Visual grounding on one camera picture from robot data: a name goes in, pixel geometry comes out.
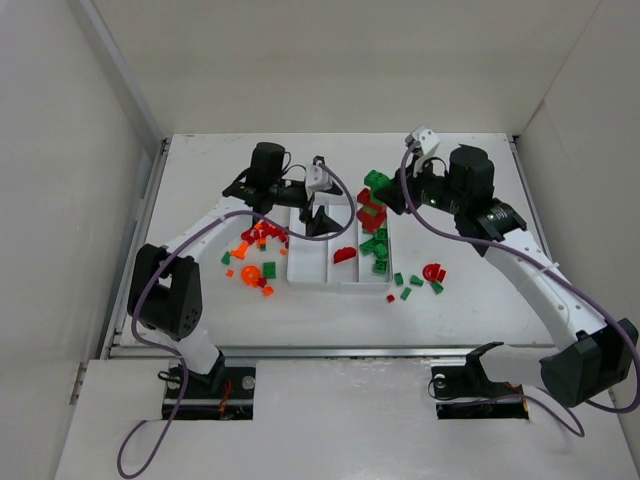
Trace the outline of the red green lego tower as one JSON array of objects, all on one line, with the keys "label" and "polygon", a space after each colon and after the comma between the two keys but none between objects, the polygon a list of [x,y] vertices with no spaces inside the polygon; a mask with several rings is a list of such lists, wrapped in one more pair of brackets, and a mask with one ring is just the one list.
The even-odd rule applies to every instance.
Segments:
[{"label": "red green lego tower", "polygon": [[386,206],[375,197],[375,193],[390,183],[391,179],[377,170],[369,171],[364,177],[365,187],[356,197],[359,205],[356,218],[367,233],[375,233],[387,219]]}]

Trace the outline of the red arch lego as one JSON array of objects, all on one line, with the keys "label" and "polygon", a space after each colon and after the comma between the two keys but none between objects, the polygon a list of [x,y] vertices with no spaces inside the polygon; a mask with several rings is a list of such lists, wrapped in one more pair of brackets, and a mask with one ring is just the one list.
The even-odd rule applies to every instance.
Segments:
[{"label": "red arch lego", "polygon": [[342,263],[357,255],[357,250],[354,247],[342,247],[337,249],[333,254],[333,262],[335,264]]}]

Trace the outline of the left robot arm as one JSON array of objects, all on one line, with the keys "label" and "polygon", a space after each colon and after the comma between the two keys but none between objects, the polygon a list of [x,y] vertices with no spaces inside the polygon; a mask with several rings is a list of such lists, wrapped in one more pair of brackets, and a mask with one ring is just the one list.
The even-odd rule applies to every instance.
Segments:
[{"label": "left robot arm", "polygon": [[208,213],[175,239],[146,243],[136,254],[127,300],[132,335],[174,355],[184,370],[182,384],[195,381],[214,391],[224,376],[224,355],[200,323],[201,273],[232,240],[260,222],[274,226],[267,215],[275,206],[298,210],[305,241],[328,241],[349,228],[315,203],[319,193],[347,197],[346,184],[320,156],[305,166],[303,179],[287,178],[286,153],[279,144],[257,143],[249,166]]}]

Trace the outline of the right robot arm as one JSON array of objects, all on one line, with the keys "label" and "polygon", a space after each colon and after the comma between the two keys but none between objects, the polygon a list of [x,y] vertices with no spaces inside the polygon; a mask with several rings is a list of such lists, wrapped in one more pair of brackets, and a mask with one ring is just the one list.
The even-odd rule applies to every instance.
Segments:
[{"label": "right robot arm", "polygon": [[541,250],[522,216],[494,195],[494,165],[477,147],[460,145],[449,166],[433,170],[434,151],[408,141],[399,168],[376,198],[396,214],[410,213],[430,232],[473,246],[535,312],[553,346],[547,351],[487,343],[460,366],[441,367],[448,397],[498,394],[506,383],[545,390],[565,407],[594,396],[639,372],[639,332],[614,319],[576,288]]}]

